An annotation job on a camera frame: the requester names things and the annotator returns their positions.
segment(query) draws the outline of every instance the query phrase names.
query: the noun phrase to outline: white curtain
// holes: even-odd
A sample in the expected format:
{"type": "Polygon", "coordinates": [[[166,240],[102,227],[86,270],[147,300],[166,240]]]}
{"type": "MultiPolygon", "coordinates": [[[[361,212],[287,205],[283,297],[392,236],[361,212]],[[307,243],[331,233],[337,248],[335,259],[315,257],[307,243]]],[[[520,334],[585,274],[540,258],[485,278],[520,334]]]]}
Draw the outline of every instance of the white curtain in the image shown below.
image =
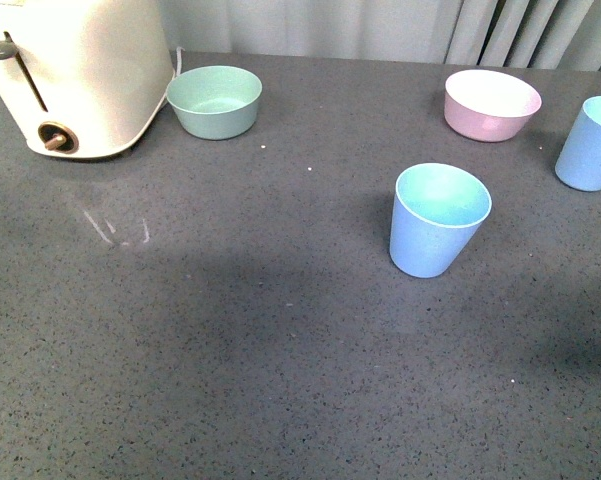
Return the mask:
{"type": "Polygon", "coordinates": [[[158,2],[172,49],[601,68],[601,0],[158,2]]]}

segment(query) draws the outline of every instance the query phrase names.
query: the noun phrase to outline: blue cup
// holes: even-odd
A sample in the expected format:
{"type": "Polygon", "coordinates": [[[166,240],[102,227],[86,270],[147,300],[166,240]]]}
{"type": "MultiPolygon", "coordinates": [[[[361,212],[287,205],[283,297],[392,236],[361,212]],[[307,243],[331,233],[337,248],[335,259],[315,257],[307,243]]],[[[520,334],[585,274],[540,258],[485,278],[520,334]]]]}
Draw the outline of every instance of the blue cup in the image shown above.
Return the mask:
{"type": "Polygon", "coordinates": [[[440,163],[406,169],[396,182],[389,253],[403,272],[441,275],[491,211],[484,184],[440,163]]]}
{"type": "Polygon", "coordinates": [[[601,190],[601,97],[582,105],[558,157],[556,175],[577,190],[601,190]]]}

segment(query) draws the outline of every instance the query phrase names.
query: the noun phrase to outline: toaster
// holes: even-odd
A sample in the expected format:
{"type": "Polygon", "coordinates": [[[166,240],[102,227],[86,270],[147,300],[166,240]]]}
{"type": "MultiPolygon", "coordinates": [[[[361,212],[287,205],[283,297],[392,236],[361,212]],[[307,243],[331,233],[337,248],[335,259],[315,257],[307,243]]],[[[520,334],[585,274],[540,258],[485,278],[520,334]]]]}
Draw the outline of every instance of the toaster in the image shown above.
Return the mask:
{"type": "Polygon", "coordinates": [[[155,0],[0,0],[0,97],[34,152],[128,149],[173,76],[155,0]]]}

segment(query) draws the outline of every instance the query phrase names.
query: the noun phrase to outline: cup rim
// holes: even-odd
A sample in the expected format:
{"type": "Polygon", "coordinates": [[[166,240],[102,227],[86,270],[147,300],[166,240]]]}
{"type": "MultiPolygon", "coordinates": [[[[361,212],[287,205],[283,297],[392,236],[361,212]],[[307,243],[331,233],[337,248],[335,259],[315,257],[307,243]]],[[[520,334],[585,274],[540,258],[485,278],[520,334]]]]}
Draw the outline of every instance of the cup rim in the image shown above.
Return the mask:
{"type": "Polygon", "coordinates": [[[584,103],[582,104],[582,110],[584,111],[584,113],[587,116],[587,118],[589,118],[596,125],[600,125],[601,126],[601,121],[599,120],[599,118],[596,118],[596,117],[592,116],[591,112],[589,111],[589,108],[591,108],[591,104],[592,103],[597,103],[597,102],[600,102],[600,101],[601,101],[601,95],[597,95],[595,97],[587,98],[584,101],[584,103]]]}
{"type": "Polygon", "coordinates": [[[453,165],[448,165],[446,163],[429,162],[429,163],[418,163],[416,165],[412,165],[411,167],[409,167],[406,170],[404,170],[400,175],[398,175],[398,179],[396,180],[396,187],[395,188],[396,188],[396,193],[395,193],[396,198],[398,199],[398,201],[400,202],[400,204],[409,213],[411,213],[413,216],[415,216],[419,220],[422,220],[423,222],[428,223],[429,225],[433,225],[433,226],[441,227],[441,228],[461,229],[461,228],[470,228],[470,227],[473,227],[475,225],[480,225],[489,216],[489,214],[491,213],[491,208],[493,207],[493,200],[491,199],[491,194],[489,193],[489,189],[485,186],[484,183],[482,183],[482,181],[479,178],[477,178],[475,175],[472,175],[471,173],[467,172],[466,170],[463,170],[462,168],[455,167],[453,165]],[[446,223],[436,222],[436,221],[431,220],[430,218],[426,218],[426,217],[420,215],[419,213],[417,213],[416,211],[414,211],[405,202],[405,200],[401,197],[401,195],[399,195],[399,193],[398,193],[399,192],[398,186],[400,185],[400,180],[402,180],[403,177],[406,176],[408,173],[412,173],[413,170],[420,169],[420,168],[431,168],[431,167],[435,167],[435,168],[438,168],[440,170],[454,171],[454,172],[456,172],[459,175],[462,175],[464,177],[470,178],[472,182],[476,183],[477,186],[478,186],[478,188],[484,192],[484,194],[486,195],[486,198],[487,198],[488,205],[487,205],[485,213],[479,219],[477,219],[477,220],[475,220],[473,222],[464,223],[464,224],[449,225],[449,224],[446,224],[446,223]]]}

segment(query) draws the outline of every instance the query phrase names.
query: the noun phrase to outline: gray countertop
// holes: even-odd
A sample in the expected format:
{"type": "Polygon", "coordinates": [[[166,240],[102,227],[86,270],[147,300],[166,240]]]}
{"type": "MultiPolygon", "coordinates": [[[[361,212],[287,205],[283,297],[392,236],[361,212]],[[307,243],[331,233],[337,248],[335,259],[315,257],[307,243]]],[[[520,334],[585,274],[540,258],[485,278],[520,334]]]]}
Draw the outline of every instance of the gray countertop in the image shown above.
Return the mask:
{"type": "Polygon", "coordinates": [[[131,154],[30,151],[0,100],[0,479],[601,479],[601,192],[553,166],[601,73],[484,144],[468,67],[187,54],[263,84],[246,134],[163,109],[131,154]],[[493,210],[442,276],[388,255],[397,176],[493,210]]]}

